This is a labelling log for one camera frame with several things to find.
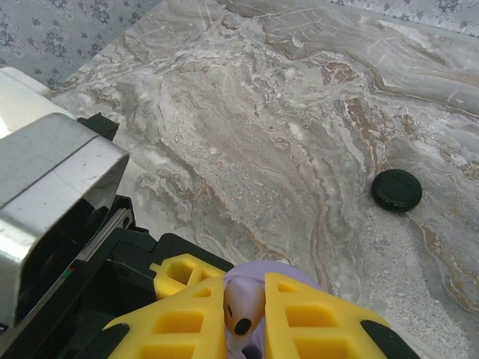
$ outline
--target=marble veining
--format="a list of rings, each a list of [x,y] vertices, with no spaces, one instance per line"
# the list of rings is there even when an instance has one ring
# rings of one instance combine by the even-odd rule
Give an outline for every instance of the marble veining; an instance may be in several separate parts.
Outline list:
[[[291,263],[422,358],[478,358],[479,42],[291,0],[164,0],[54,101],[119,122],[155,236]],[[370,198],[403,168],[406,215]]]

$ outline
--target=marble surface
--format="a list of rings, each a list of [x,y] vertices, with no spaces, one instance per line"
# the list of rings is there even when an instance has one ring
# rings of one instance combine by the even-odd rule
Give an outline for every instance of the marble surface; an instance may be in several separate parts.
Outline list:
[[[291,263],[422,358],[479,358],[479,41],[330,4],[164,0],[59,90],[119,122],[155,236]],[[406,215],[370,198],[411,171]]]

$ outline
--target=gray wallpaper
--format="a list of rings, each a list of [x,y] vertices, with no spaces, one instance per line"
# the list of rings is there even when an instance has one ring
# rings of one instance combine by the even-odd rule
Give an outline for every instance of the gray wallpaper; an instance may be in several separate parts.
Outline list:
[[[160,2],[0,0],[0,67],[54,88]],[[479,0],[331,2],[479,36]]]

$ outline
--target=yellow plastic part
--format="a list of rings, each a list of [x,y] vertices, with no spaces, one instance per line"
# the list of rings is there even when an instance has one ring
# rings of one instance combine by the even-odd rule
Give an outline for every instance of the yellow plastic part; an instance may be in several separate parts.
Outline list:
[[[157,299],[167,298],[207,278],[221,277],[225,274],[221,269],[191,254],[168,258],[160,266],[152,264],[150,269],[156,272],[153,285]]]
[[[214,277],[120,316],[128,334],[109,359],[226,359],[223,278]]]
[[[267,273],[265,359],[386,359],[360,322],[379,315],[278,273]]]

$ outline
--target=black bottle cap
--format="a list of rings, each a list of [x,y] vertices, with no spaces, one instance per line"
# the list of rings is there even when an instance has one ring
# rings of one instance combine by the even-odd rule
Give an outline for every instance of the black bottle cap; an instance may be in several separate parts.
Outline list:
[[[421,201],[422,187],[418,179],[403,170],[387,170],[376,176],[371,186],[376,203],[390,212],[407,212]]]

